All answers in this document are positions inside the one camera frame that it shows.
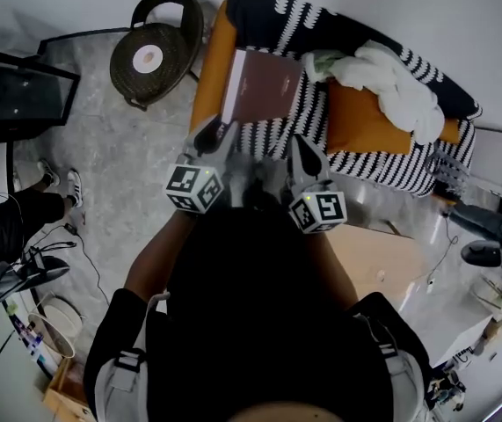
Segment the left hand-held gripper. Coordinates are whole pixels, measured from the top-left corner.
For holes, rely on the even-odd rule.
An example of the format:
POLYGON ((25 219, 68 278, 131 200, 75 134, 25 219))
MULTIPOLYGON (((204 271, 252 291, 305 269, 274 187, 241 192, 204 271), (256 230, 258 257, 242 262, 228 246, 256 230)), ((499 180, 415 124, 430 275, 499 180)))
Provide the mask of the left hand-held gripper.
POLYGON ((227 165, 238 137, 232 121, 222 132, 216 114, 202 121, 186 138, 186 145, 169 166, 164 193, 176 209, 205 214, 228 188, 227 165))

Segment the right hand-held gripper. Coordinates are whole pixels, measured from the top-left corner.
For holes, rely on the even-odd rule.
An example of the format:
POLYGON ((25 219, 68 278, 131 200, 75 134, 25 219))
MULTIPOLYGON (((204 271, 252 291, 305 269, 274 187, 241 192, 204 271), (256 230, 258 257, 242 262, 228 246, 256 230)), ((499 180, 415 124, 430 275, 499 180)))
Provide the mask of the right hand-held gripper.
POLYGON ((303 234, 316 234, 347 221, 345 196, 330 178, 327 156, 304 135, 293 135, 288 152, 291 178, 282 202, 303 234))

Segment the brown notebook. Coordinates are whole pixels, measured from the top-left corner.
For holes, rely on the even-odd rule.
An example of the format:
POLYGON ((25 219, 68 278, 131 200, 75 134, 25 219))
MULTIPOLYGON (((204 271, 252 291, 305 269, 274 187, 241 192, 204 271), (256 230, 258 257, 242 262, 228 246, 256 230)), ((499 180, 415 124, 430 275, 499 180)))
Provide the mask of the brown notebook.
POLYGON ((241 124, 286 118, 302 76, 292 58, 238 49, 223 98, 221 122, 241 124))

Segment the person's right forearm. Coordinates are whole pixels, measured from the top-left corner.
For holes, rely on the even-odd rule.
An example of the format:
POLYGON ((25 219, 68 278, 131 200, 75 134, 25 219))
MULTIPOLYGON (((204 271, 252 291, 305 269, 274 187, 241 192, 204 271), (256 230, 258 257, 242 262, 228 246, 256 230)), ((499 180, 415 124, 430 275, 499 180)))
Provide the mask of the person's right forearm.
POLYGON ((359 301, 356 289, 325 233, 307 235, 307 250, 327 291, 343 309, 359 301))

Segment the person's left forearm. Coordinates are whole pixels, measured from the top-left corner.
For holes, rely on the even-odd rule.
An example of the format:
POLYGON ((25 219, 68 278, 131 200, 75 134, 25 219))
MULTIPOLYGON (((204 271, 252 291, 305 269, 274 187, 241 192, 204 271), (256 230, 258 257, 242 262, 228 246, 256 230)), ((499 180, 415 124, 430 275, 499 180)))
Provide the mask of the person's left forearm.
POLYGON ((195 223, 187 213, 176 211, 136 257, 124 288, 145 302, 163 293, 195 223))

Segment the wooden coffee table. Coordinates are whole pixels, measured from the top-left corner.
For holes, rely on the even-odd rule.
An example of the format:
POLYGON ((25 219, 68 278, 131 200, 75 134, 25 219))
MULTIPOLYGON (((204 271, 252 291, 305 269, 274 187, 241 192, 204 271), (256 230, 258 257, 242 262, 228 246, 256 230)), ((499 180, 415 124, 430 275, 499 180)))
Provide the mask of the wooden coffee table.
POLYGON ((426 274, 423 253, 409 237, 348 224, 328 231, 327 237, 359 298, 380 292, 399 309, 412 283, 426 274), (383 281, 377 278, 380 270, 383 281))

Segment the person's right grey shoe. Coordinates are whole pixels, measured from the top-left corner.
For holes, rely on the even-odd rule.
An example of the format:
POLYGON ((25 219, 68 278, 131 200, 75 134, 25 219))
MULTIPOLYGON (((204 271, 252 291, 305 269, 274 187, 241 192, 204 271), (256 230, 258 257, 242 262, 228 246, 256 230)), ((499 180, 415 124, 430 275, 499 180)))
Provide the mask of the person's right grey shoe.
POLYGON ((266 192, 278 193, 286 184, 287 163, 265 156, 256 164, 255 175, 266 192))

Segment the orange cushion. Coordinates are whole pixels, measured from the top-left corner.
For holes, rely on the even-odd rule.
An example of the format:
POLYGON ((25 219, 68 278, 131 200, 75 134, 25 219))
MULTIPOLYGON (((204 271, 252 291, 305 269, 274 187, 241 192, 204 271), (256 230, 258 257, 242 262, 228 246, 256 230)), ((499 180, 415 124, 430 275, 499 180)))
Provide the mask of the orange cushion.
POLYGON ((460 141, 459 120, 445 119, 439 139, 443 142, 458 144, 460 141))
POLYGON ((411 134, 396 128, 380 110, 371 91, 330 81, 327 152, 390 153, 408 155, 411 134))

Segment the dark wicker chair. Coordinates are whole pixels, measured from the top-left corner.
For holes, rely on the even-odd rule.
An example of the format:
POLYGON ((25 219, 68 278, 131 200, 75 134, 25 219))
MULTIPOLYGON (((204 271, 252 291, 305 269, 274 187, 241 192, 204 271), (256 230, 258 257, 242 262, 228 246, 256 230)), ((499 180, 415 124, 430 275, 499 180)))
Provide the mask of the dark wicker chair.
POLYGON ((202 43, 203 12, 197 0, 141 0, 134 9, 130 29, 113 50, 109 73, 116 91, 126 103, 142 111, 166 96, 187 75, 202 43), (150 22, 149 14, 163 4, 182 10, 179 26, 150 22), (163 51, 161 66, 149 74, 137 73, 132 65, 142 46, 156 45, 163 51))

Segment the round white disc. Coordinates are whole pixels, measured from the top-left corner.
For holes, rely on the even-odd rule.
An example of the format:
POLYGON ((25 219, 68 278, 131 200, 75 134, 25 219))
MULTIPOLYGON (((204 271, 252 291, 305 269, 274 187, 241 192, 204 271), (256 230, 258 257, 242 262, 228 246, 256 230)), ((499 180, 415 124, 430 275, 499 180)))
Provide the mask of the round white disc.
POLYGON ((140 74, 149 74, 161 66, 164 54, 160 47, 156 45, 145 45, 140 47, 134 54, 132 65, 134 70, 140 74))

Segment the white fluffy throw blanket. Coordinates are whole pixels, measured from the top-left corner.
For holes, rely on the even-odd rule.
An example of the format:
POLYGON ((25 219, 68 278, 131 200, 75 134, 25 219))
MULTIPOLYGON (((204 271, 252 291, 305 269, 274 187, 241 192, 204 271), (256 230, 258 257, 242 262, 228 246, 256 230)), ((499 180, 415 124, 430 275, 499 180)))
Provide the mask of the white fluffy throw blanket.
POLYGON ((315 50, 302 57, 312 83, 337 82, 356 91, 370 91, 391 124, 411 133, 419 144, 435 142, 446 117, 438 97, 418 81, 389 47, 369 40, 353 55, 337 50, 315 50))

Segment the grey patterned cloth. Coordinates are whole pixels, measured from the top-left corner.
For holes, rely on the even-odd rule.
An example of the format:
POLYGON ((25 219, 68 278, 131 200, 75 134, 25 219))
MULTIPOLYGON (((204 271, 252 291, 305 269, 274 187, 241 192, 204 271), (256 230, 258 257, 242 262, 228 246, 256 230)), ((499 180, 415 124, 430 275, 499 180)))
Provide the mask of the grey patterned cloth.
POLYGON ((442 150, 437 142, 433 153, 424 161, 424 167, 428 174, 447 185, 462 186, 469 179, 469 168, 442 150))

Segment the person's black clothed body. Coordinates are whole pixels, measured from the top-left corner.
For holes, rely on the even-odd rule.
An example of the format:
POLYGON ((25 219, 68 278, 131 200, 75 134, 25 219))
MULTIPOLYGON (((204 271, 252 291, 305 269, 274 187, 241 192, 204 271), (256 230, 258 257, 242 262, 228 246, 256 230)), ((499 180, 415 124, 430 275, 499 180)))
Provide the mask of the person's black clothed body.
POLYGON ((415 422, 431 374, 415 332, 378 292, 343 309, 286 209, 246 198, 187 213, 163 293, 114 293, 84 369, 96 421, 415 422))

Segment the white bedside cabinet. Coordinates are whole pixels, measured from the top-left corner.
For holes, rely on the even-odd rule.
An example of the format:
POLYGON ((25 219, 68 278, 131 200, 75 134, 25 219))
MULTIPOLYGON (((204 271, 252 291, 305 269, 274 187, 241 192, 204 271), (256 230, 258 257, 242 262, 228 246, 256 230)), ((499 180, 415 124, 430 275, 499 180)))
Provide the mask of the white bedside cabinet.
POLYGON ((502 131, 478 127, 469 167, 470 181, 502 195, 502 131))

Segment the black glass side table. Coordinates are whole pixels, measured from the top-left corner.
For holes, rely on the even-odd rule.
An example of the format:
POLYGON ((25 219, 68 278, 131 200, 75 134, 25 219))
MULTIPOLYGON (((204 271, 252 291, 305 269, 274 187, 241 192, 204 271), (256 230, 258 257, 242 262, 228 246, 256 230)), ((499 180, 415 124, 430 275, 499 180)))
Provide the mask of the black glass side table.
POLYGON ((79 83, 76 73, 0 53, 0 143, 64 126, 79 83))

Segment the white block table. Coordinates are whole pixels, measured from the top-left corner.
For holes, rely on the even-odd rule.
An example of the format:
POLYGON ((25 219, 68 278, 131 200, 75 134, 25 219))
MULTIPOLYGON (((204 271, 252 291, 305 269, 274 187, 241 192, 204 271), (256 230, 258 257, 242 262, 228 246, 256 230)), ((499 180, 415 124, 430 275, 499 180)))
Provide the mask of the white block table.
POLYGON ((452 339, 448 339, 444 347, 441 347, 437 353, 437 357, 433 360, 433 367, 438 367, 440 364, 447 362, 452 357, 456 356, 462 350, 472 347, 482 336, 487 324, 491 321, 492 316, 480 320, 467 328, 458 329, 454 333, 452 339))

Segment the white round side table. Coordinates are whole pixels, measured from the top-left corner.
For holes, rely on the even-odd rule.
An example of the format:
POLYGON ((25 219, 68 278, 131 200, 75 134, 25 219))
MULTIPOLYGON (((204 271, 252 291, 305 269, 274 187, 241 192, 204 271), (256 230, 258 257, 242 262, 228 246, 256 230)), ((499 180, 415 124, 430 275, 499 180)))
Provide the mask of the white round side table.
POLYGON ((83 318, 67 301, 56 295, 46 295, 27 319, 52 352, 63 358, 76 355, 75 343, 83 329, 83 318))

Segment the wooden crate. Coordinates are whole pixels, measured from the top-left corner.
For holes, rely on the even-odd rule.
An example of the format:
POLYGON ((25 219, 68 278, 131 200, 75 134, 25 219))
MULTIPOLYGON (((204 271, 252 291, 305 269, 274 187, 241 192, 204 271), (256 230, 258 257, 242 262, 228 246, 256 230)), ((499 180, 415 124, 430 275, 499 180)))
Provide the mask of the wooden crate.
POLYGON ((70 358, 62 360, 43 397, 55 422, 96 422, 87 403, 83 378, 83 364, 70 358))

